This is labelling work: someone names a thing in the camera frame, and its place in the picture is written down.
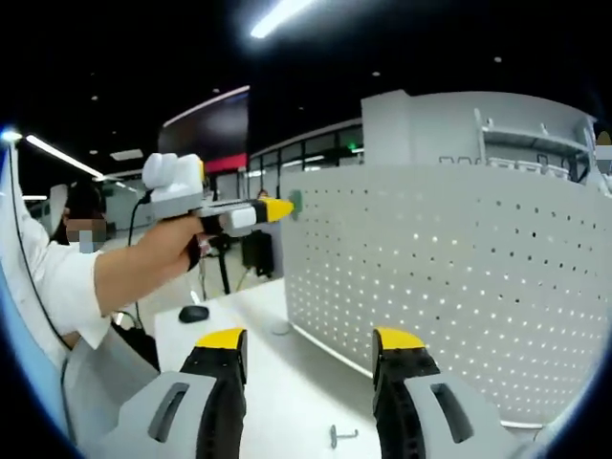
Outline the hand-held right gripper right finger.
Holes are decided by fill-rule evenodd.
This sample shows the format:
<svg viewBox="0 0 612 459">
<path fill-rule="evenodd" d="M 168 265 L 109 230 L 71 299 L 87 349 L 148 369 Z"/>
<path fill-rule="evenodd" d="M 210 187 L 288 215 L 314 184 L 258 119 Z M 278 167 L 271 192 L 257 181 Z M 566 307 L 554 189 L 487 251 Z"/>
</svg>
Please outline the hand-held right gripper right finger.
<svg viewBox="0 0 612 459">
<path fill-rule="evenodd" d="M 383 458 L 500 458 L 502 426 L 477 391 L 418 337 L 373 330 L 373 414 Z"/>
</svg>

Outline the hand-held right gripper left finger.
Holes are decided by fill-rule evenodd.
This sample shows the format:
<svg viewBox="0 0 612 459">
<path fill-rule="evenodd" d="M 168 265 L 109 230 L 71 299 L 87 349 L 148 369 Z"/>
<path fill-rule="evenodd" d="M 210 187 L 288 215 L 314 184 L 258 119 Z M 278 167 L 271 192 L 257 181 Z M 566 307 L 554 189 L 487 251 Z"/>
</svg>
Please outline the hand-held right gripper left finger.
<svg viewBox="0 0 612 459">
<path fill-rule="evenodd" d="M 95 458 L 237 458 L 246 415 L 244 328 L 197 340 L 181 369 L 163 372 L 122 405 Z"/>
</svg>

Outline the person's left hand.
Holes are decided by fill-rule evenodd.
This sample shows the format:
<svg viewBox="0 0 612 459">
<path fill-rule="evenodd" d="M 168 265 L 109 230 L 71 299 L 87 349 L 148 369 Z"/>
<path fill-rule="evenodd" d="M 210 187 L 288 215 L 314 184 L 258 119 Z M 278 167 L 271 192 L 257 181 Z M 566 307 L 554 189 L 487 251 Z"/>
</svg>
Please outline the person's left hand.
<svg viewBox="0 0 612 459">
<path fill-rule="evenodd" d="M 201 218 L 189 214 L 159 222 L 140 239 L 138 247 L 156 267 L 178 276 L 199 263 L 201 242 L 206 239 Z"/>
</svg>

